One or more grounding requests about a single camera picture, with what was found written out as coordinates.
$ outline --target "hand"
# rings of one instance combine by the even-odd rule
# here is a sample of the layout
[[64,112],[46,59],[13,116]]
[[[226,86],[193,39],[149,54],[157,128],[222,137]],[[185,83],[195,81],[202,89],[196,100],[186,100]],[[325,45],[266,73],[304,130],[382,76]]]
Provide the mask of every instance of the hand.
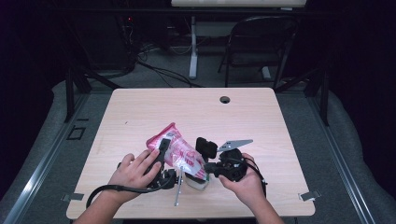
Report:
[[[254,161],[253,157],[247,153],[242,153],[242,156]],[[258,199],[266,200],[262,189],[262,181],[250,167],[247,168],[247,174],[238,182],[230,181],[223,175],[219,176],[219,180],[226,189],[233,191],[236,197],[250,209],[253,208]]]
[[[159,154],[159,150],[153,150],[150,153],[147,149],[136,159],[134,158],[134,154],[126,155],[123,158],[120,167],[114,172],[113,176],[111,176],[108,181],[108,185],[121,185],[134,189],[146,189],[147,185],[160,171],[161,163],[159,161],[156,162],[147,174],[144,175],[144,173]],[[111,194],[109,195],[111,199],[118,204],[126,203],[139,196],[138,193],[127,191],[106,190],[103,191],[102,194],[103,193]]]

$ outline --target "packaging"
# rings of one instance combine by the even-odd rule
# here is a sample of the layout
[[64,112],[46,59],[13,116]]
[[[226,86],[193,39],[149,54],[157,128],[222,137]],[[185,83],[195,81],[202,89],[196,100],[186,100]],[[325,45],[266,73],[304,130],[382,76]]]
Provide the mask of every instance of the packaging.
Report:
[[183,167],[183,171],[187,174],[203,180],[208,179],[202,155],[184,140],[174,122],[146,142],[148,149],[158,148],[164,138],[171,140],[169,148],[165,152],[166,164],[178,169]]

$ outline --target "gray carpet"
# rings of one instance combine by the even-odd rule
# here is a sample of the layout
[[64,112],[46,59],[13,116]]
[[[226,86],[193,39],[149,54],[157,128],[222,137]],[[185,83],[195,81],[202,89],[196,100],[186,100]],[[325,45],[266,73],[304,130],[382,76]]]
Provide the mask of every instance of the gray carpet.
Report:
[[[210,48],[200,48],[198,78],[194,83],[205,87],[222,87],[223,73],[218,74],[220,54]],[[153,66],[167,68],[184,74],[189,71],[190,54],[178,55],[171,52],[154,50],[147,56],[147,63]],[[256,77],[252,70],[250,76]],[[178,81],[165,79],[166,84],[157,74],[147,68],[137,65],[128,76],[112,78],[126,88],[159,88],[188,87]],[[93,138],[105,112],[110,91],[101,83],[91,80],[94,91],[90,95],[79,95],[85,104],[68,124],[70,133],[74,125],[85,128],[80,140],[67,140],[67,135],[59,145],[59,154],[51,165],[50,171],[35,195],[32,203],[27,206],[21,223],[69,223],[65,216],[67,203],[61,198],[65,193],[71,193],[78,182],[79,174],[88,156]],[[235,86],[268,86],[270,84],[235,85]],[[65,99],[64,83],[54,88],[55,100],[49,112],[46,123],[26,160],[20,174],[12,187],[0,202],[0,221],[6,220],[7,214],[17,201],[29,177],[40,163],[45,153],[53,147],[54,139],[64,128]],[[316,111],[309,104],[300,87],[288,93],[277,95],[282,113],[288,126],[291,140],[295,146],[304,176],[310,190],[318,189],[322,197],[315,201],[317,212],[312,217],[299,217],[299,223],[361,223],[354,204],[350,200],[346,187],[334,165],[331,149],[324,132],[321,130]],[[338,146],[346,158],[351,173],[361,188],[362,195],[373,213],[376,223],[396,223],[396,203],[373,180],[370,171],[362,161],[359,137],[337,98],[331,94],[329,103],[330,129]],[[284,218],[286,223],[294,223],[293,218]]]

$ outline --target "table surface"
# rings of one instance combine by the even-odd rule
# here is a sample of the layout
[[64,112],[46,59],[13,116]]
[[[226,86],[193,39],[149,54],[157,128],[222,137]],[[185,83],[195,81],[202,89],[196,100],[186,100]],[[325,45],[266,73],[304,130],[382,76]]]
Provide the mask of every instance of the table surface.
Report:
[[304,7],[306,0],[172,0],[173,7]]
[[[230,103],[222,103],[222,96]],[[139,155],[146,141],[171,122],[193,147],[197,137],[218,146],[253,139],[239,149],[255,158],[268,182],[267,198],[279,215],[315,213],[313,202],[299,199],[299,193],[309,190],[272,89],[181,88],[113,92],[75,190],[84,197],[71,201],[67,216],[77,218],[89,195],[108,182],[124,155]],[[182,184],[179,206],[174,206],[176,192],[177,186],[140,195],[124,204],[115,218],[253,217],[213,175],[205,190]]]

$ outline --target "person's left hand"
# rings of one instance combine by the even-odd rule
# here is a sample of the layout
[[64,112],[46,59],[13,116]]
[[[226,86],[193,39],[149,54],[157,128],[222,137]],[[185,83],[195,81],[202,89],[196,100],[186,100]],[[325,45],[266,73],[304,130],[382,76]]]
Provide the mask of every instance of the person's left hand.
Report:
[[[126,155],[120,167],[114,172],[113,176],[111,176],[108,185],[121,185],[134,189],[146,189],[147,185],[154,179],[156,174],[160,172],[161,163],[158,161],[153,165],[151,170],[144,175],[159,153],[160,151],[157,149],[152,152],[147,149],[137,158],[134,157],[134,154]],[[102,193],[108,194],[108,196],[119,205],[139,196],[139,193],[128,191],[106,190]]]

